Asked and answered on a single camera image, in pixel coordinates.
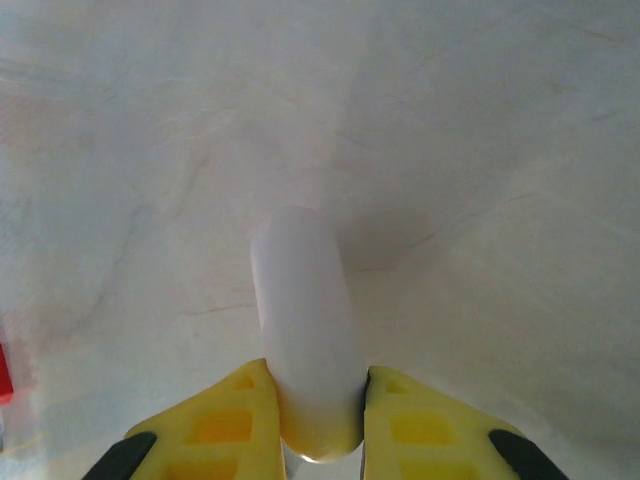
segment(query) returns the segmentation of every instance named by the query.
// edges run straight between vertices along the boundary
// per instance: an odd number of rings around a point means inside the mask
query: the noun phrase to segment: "red object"
[[[6,405],[13,398],[13,384],[9,375],[9,365],[0,343],[0,405]]]

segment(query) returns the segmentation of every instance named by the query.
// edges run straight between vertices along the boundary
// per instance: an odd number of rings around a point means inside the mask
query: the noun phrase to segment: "white cylinder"
[[[314,462],[352,452],[363,436],[367,367],[328,222],[281,208],[256,232],[251,263],[283,440]]]

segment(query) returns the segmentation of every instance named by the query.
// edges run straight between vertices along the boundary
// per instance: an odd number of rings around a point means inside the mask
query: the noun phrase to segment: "marble-textured surface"
[[[0,0],[0,184],[2,478],[260,356],[285,204],[332,222],[370,363],[638,478],[636,0]]]

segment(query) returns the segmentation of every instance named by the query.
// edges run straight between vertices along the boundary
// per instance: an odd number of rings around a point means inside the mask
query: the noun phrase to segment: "yellow plastic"
[[[276,388],[264,359],[126,435],[157,440],[132,480],[284,480]]]
[[[397,370],[369,373],[365,480],[519,480],[487,437],[515,427]]]

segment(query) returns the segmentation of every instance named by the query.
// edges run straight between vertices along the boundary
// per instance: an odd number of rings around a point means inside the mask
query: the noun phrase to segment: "black rubber pad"
[[[142,432],[114,444],[83,480],[129,480],[158,437]]]
[[[531,440],[492,430],[489,440],[521,480],[569,480]]]

